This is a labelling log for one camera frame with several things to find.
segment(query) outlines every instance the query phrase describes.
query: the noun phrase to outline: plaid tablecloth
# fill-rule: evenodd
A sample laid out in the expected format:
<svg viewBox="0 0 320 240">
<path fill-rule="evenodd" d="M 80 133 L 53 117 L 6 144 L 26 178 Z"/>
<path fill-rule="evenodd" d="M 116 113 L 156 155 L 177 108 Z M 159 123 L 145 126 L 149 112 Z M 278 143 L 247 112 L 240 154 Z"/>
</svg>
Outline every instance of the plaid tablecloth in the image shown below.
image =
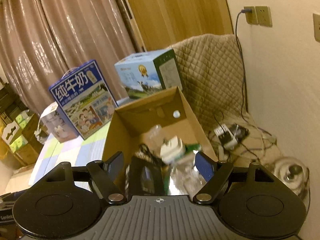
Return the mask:
<svg viewBox="0 0 320 240">
<path fill-rule="evenodd" d="M 60 162 L 70 162 L 72 166 L 85 166 L 88 162 L 101 160 L 110 122 L 83 140 L 81 137 L 59 143 L 50 134 L 35 164 L 29 186 L 35 184 Z M 75 182 L 76 186 L 89 190 L 87 182 Z"/>
</svg>

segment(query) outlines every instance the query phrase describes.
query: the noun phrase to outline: quilted chair cover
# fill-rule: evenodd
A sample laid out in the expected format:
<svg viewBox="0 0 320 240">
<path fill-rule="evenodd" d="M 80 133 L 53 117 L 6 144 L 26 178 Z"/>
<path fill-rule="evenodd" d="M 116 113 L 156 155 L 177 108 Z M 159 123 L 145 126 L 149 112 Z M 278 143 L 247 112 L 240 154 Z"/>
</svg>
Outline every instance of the quilted chair cover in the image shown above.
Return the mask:
<svg viewBox="0 0 320 240">
<path fill-rule="evenodd" d="M 262 143 L 262 133 L 246 112 L 245 103 L 243 114 L 250 124 L 241 118 L 243 67 L 236 37 L 233 34 L 204 34 L 170 47 L 177 57 L 183 94 L 211 140 L 216 154 L 220 142 L 212 132 L 218 126 L 214 115 L 227 126 L 237 123 L 250 130 L 250 136 L 243 141 L 244 146 L 239 145 L 230 152 L 230 159 L 235 165 L 248 166 L 257 159 L 265 165 L 279 158 L 281 153 L 274 143 L 270 143 L 272 138 L 268 134 L 263 134 Z M 255 150 L 249 152 L 245 147 Z"/>
</svg>

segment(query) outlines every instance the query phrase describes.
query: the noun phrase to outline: wooden door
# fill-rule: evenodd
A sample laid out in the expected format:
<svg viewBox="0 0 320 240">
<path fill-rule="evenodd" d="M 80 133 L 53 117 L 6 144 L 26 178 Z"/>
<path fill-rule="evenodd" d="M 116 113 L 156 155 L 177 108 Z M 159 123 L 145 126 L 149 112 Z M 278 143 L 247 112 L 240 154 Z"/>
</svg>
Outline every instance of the wooden door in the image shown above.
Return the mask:
<svg viewBox="0 0 320 240">
<path fill-rule="evenodd" d="M 233 33 L 226 0 L 127 0 L 147 50 L 191 36 Z"/>
</svg>

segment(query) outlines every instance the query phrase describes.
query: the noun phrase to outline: wall socket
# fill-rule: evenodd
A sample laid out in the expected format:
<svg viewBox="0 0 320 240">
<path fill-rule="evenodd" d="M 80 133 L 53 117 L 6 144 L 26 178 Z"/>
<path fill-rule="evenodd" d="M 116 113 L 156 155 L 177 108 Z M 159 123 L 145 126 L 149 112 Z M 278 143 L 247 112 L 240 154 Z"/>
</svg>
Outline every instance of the wall socket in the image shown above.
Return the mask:
<svg viewBox="0 0 320 240">
<path fill-rule="evenodd" d="M 268 6 L 256 6 L 256 12 L 259 25 L 272 27 L 271 13 Z"/>
<path fill-rule="evenodd" d="M 245 13 L 245 18 L 247 19 L 247 23 L 258 25 L 257 12 L 254 6 L 244 6 L 244 9 L 251 9 L 252 13 Z"/>
<path fill-rule="evenodd" d="M 315 30 L 315 39 L 320 42 L 320 15 L 313 14 L 313 26 Z"/>
</svg>

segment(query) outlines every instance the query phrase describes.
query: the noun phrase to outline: shiny curtain fabric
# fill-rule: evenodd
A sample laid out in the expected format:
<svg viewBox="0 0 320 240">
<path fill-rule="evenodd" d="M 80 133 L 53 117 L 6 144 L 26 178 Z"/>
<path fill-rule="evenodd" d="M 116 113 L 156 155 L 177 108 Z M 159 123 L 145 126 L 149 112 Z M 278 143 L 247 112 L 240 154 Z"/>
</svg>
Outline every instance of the shiny curtain fabric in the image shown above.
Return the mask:
<svg viewBox="0 0 320 240">
<path fill-rule="evenodd" d="M 96 59 L 116 99 L 127 96 L 114 63 L 134 52 L 115 0 L 2 0 L 0 63 L 25 104 L 40 114 L 48 88 Z"/>
</svg>

